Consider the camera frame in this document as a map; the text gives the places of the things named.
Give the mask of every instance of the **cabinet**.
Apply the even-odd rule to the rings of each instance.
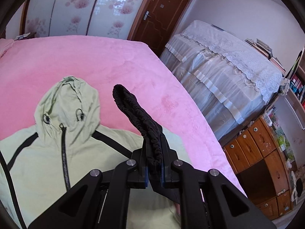
[[[263,118],[224,146],[224,151],[248,198],[269,219],[291,211],[286,159]]]

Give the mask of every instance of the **jacket hood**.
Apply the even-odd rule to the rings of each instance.
[[[66,147],[82,144],[100,124],[98,91],[84,80],[65,77],[41,99],[35,111],[36,130],[47,145],[60,148],[66,127]]]

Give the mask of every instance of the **sliding wardrobe door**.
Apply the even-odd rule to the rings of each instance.
[[[54,1],[55,0],[30,0],[26,14],[25,33],[36,32],[36,38],[49,35]]]
[[[126,40],[143,0],[97,0],[88,35]]]
[[[95,0],[55,0],[50,36],[86,35]]]

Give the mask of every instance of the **black zipper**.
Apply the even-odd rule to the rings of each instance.
[[[61,158],[63,161],[63,176],[65,178],[66,190],[68,191],[70,186],[69,173],[68,173],[68,165],[67,165],[67,156],[66,156],[66,130],[67,128],[60,124],[60,128],[62,130],[61,135]]]

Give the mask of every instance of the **bed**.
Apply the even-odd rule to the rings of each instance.
[[[222,144],[261,113],[282,81],[281,72],[246,42],[198,20],[170,39],[160,59]]]
[[[182,138],[194,168],[216,168],[243,192],[194,101],[141,42],[94,36],[15,41],[0,58],[0,139],[33,125],[42,96],[69,75],[98,90],[102,125],[139,134],[113,100],[114,85],[122,84],[154,120]]]

